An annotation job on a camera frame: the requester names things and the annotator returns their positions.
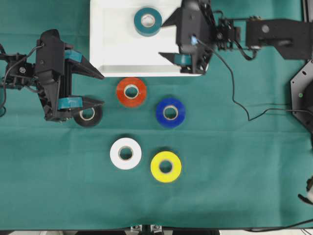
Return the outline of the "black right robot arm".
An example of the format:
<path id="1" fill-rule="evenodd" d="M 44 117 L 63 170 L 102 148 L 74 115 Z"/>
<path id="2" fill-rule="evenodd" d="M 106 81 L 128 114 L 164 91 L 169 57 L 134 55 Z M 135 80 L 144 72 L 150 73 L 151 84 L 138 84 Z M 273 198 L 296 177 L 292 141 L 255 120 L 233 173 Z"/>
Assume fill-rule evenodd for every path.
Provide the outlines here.
<path id="1" fill-rule="evenodd" d="M 214 19 L 209 0 L 183 0 L 162 27 L 176 27 L 177 53 L 160 55 L 181 68 L 182 73 L 206 73 L 215 51 L 233 50 L 236 46 L 242 56 L 251 61 L 261 47 L 274 47 L 288 60 L 309 60 L 313 57 L 313 24 L 290 19 L 262 20 L 244 18 L 245 44 L 240 45 L 241 29 L 234 25 L 236 19 L 221 16 Z"/>

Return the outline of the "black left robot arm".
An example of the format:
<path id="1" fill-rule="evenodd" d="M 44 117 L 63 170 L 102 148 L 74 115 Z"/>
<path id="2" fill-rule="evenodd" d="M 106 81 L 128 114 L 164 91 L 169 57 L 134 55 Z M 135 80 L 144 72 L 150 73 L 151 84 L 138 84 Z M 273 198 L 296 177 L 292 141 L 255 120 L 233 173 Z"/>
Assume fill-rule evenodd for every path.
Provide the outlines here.
<path id="1" fill-rule="evenodd" d="M 7 54 L 0 81 L 4 90 L 28 88 L 39 97 L 45 120 L 64 122 L 71 118 L 83 127 L 96 126 L 102 119 L 103 101 L 72 94 L 72 76 L 80 74 L 103 80 L 104 76 L 73 45 L 61 40 L 59 31 L 43 32 L 28 54 Z"/>

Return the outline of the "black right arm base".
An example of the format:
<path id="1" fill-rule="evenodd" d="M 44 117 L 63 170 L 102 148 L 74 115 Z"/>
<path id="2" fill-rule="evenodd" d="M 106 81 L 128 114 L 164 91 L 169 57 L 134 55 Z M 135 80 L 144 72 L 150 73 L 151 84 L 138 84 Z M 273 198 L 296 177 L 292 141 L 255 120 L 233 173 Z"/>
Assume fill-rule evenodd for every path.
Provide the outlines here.
<path id="1" fill-rule="evenodd" d="M 313 139 L 313 61 L 308 61 L 290 80 L 292 115 Z"/>

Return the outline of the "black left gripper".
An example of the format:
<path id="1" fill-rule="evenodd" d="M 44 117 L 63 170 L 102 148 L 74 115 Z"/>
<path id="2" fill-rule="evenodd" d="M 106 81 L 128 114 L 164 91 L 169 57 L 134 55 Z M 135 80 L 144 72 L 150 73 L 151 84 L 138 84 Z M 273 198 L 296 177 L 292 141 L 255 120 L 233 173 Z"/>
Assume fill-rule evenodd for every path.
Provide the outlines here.
<path id="1" fill-rule="evenodd" d="M 34 72 L 37 77 L 37 88 L 42 90 L 39 98 L 46 121 L 64 122 L 72 118 L 72 113 L 104 104 L 104 101 L 87 96 L 69 96 L 67 66 L 69 66 L 70 74 L 79 74 L 96 79 L 105 78 L 82 53 L 72 49 L 73 46 L 65 43 L 64 75 L 57 74 L 53 71 L 42 72 L 38 75 Z"/>

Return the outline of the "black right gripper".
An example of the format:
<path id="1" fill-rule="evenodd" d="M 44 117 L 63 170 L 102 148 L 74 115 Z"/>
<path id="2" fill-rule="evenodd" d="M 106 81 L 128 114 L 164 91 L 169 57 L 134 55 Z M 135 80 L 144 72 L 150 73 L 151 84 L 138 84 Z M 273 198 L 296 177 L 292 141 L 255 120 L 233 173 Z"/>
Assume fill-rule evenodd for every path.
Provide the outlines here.
<path id="1" fill-rule="evenodd" d="M 205 74 L 212 52 L 204 45 L 214 46 L 215 20 L 211 1 L 183 0 L 161 27 L 174 25 L 179 53 L 159 52 L 159 55 L 181 66 L 182 73 Z"/>

